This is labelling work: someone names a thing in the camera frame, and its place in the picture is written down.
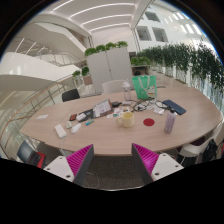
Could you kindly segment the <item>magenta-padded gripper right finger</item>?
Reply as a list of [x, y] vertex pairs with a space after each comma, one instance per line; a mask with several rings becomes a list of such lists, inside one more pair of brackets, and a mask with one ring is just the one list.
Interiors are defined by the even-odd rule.
[[145, 185], [183, 169], [183, 166], [167, 153], [157, 154], [133, 143], [132, 156]]

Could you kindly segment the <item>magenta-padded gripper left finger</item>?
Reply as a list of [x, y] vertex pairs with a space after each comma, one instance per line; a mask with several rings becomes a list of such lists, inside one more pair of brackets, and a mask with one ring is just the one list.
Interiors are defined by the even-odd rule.
[[94, 156], [92, 144], [64, 157], [58, 156], [44, 170], [81, 186]]

